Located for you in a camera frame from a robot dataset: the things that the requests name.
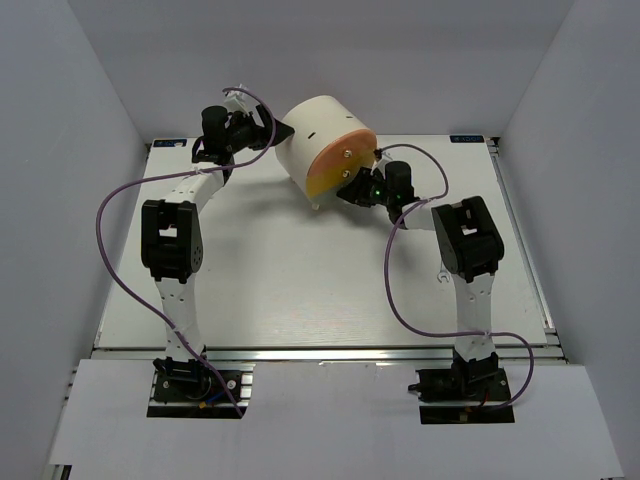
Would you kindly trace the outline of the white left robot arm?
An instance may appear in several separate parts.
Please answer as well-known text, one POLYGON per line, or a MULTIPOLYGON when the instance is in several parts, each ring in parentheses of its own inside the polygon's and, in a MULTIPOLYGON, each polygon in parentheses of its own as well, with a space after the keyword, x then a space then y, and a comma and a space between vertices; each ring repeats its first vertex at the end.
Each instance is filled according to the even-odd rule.
POLYGON ((141 259, 161 298, 166 357, 173 361, 198 360, 205 352, 195 301, 195 276, 204 260, 199 214, 238 167, 237 153, 250 149, 262 156, 294 133, 263 104, 255 110, 205 108, 188 174, 170 193, 142 206, 141 259))

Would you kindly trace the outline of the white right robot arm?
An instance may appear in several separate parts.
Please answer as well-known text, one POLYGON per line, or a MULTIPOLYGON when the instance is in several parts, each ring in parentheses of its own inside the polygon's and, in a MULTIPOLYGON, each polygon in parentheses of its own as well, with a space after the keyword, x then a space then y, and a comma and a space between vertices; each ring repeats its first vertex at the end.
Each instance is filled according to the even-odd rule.
POLYGON ((488 376, 498 370, 492 339, 491 294, 495 274, 504 257, 504 242, 485 201, 474 196, 447 204, 442 196, 421 199, 415 195, 408 163, 391 161, 383 170, 361 168, 337 196, 360 207, 381 205, 393 224, 384 253, 383 275, 388 304, 409 331, 428 338, 452 338, 451 384, 461 397, 472 399, 484 391, 488 376), (390 254, 398 230, 432 231, 436 235, 441 267, 453 280, 456 330, 451 333, 420 331, 405 321, 393 300, 390 254))

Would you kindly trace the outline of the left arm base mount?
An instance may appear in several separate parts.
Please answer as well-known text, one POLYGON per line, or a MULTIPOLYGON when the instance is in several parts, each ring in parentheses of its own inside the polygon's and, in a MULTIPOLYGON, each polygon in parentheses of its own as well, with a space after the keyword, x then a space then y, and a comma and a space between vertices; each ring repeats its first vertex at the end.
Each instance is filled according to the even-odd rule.
POLYGON ((252 375, 219 370, 217 377, 198 360, 156 358, 147 407, 148 418, 239 420, 245 413, 252 375))

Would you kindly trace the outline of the yellow drawer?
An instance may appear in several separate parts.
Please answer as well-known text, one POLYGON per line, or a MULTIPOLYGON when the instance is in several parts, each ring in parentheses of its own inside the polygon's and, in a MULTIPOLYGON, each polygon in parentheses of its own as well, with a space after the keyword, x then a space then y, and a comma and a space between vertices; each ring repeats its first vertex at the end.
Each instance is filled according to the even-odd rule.
POLYGON ((305 194, 314 200, 325 193, 339 188, 355 177, 361 167, 370 168, 374 161, 369 157, 342 158, 338 162, 315 162, 307 173, 304 183, 305 194))

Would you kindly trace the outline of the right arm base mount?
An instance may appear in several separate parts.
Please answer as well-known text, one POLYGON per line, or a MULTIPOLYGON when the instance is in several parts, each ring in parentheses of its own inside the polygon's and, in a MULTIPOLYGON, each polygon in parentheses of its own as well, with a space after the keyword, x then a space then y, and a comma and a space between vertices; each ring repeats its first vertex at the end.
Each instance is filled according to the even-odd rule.
POLYGON ((513 424, 513 407, 504 369, 491 379, 463 387, 450 369, 417 370, 417 382, 407 390, 417 396, 422 425, 513 424))

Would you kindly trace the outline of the orange drawer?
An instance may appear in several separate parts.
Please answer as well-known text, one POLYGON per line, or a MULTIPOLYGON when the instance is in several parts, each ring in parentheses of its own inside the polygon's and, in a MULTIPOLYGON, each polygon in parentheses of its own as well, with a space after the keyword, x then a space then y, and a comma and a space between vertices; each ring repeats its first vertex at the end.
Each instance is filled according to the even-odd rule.
POLYGON ((364 165, 370 167, 375 160, 377 137, 369 129, 358 129, 344 134, 325 146, 309 167, 308 176, 319 175, 335 168, 364 165))

